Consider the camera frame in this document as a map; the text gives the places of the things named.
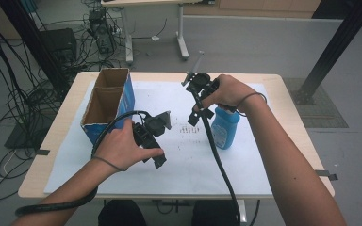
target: gray floor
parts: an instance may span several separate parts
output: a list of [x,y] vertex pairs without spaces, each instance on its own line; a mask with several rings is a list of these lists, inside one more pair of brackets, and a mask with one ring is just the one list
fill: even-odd
[[[65,7],[53,11],[47,2],[55,1],[40,3],[43,20],[72,19],[72,16],[84,13],[74,10],[66,15]],[[136,32],[152,31],[145,30],[142,25],[136,26]],[[185,40],[190,58],[184,61],[179,56],[175,38],[172,38],[176,23],[169,20],[160,41],[134,40],[136,51],[132,70],[184,72],[192,67],[198,51],[204,50],[202,72],[277,73],[283,77],[305,78],[339,25],[340,21],[186,17]],[[333,182],[335,198],[348,224],[362,225],[362,28],[322,86],[349,128],[308,129],[308,133],[325,168],[339,178]],[[7,96],[0,75],[0,117],[8,111]],[[0,160],[8,152],[3,143],[13,125],[14,121],[4,121],[0,127]],[[22,180],[23,177],[5,181],[0,186],[0,197],[15,191]],[[16,208],[35,202],[17,195],[0,201],[0,225],[8,225],[14,220]],[[97,200],[82,206],[68,225],[96,225],[102,204]],[[172,211],[169,215],[161,215],[150,201],[139,201],[139,204],[149,225],[189,225],[191,207],[181,207],[179,213]],[[248,221],[254,210],[255,200],[246,201]],[[255,225],[283,224],[275,202],[263,201]]]

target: white paper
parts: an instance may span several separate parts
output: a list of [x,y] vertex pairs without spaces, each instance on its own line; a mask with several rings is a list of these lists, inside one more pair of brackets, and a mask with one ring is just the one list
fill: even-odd
[[[249,84],[267,95],[262,84]],[[91,158],[92,144],[80,122],[91,95],[93,83],[74,117],[69,133],[61,144],[45,193],[52,193]],[[172,129],[156,140],[167,161],[156,169],[153,160],[139,162],[126,172],[112,175],[99,185],[98,194],[145,196],[229,195],[210,149],[202,120],[188,124],[194,100],[180,83],[133,82],[136,110],[152,116],[171,111]],[[272,196],[266,172],[249,123],[240,118],[234,143],[228,150],[218,149],[222,164],[237,197]]]

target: plastic bottle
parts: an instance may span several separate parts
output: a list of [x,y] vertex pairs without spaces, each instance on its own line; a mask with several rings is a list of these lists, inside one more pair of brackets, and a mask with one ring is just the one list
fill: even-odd
[[228,149],[234,141],[234,136],[237,132],[239,114],[223,110],[219,107],[216,107],[215,112],[216,117],[211,123],[214,143],[221,149]]

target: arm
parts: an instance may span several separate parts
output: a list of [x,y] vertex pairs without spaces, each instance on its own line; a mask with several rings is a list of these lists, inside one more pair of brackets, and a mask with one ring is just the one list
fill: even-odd
[[[106,159],[120,169],[127,169],[142,159],[163,154],[161,149],[144,149],[134,141],[132,121],[126,120],[123,130],[113,130],[107,134],[96,151],[96,155]],[[75,201],[85,197],[112,174],[118,172],[109,164],[92,159],[54,193],[40,204]],[[17,218],[12,225],[64,225],[76,208],[62,211],[25,215]]]
[[[255,92],[229,75],[220,75],[220,87],[203,100],[237,105]],[[260,95],[240,103],[251,125],[274,198],[287,225],[346,225],[327,188],[272,114]]]

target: person's leg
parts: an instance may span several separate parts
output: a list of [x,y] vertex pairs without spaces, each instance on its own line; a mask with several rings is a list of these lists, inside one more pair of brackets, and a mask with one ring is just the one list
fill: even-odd
[[192,226],[236,225],[232,201],[197,201],[193,208]]
[[146,226],[143,214],[131,200],[112,200],[98,217],[99,226]]

